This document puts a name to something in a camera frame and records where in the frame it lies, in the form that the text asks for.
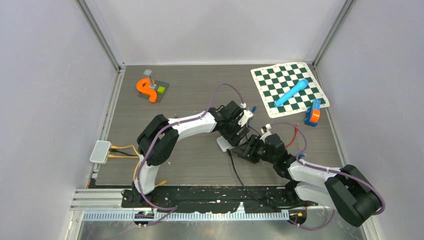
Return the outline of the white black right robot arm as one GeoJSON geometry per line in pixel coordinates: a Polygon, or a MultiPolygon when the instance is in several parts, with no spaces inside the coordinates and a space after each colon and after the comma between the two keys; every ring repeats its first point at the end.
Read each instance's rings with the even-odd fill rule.
{"type": "Polygon", "coordinates": [[[275,172],[289,181],[285,198],[291,205],[309,201],[329,207],[354,227],[385,210],[382,196],[355,166],[336,168],[307,162],[290,154],[275,133],[251,135],[233,152],[254,164],[272,164],[275,172]]]}

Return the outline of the white network switch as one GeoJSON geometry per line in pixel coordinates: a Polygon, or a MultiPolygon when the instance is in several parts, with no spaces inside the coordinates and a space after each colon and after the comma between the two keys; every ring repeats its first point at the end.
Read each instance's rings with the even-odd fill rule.
{"type": "Polygon", "coordinates": [[[223,136],[220,136],[216,139],[216,142],[222,152],[226,152],[234,148],[223,136]]]}

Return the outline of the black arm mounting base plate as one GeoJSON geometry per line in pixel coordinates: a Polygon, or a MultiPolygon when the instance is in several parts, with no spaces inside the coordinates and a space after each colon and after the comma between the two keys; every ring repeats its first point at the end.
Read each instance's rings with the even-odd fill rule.
{"type": "Polygon", "coordinates": [[[135,188],[121,191],[122,208],[151,208],[160,213],[234,213],[244,207],[249,214],[277,213],[316,206],[295,198],[282,186],[164,185],[142,197],[135,188]]]}

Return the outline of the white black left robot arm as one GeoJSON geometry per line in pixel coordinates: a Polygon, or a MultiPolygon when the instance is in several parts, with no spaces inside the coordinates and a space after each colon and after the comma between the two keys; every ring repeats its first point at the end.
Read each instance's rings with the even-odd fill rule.
{"type": "Polygon", "coordinates": [[[225,152],[240,145],[249,132],[247,123],[253,116],[251,110],[234,101],[182,118],[166,118],[163,114],[155,116],[136,140],[141,156],[133,180],[135,202],[141,207],[148,207],[153,202],[152,191],[159,166],[168,160],[178,141],[218,132],[218,146],[225,152]]]}

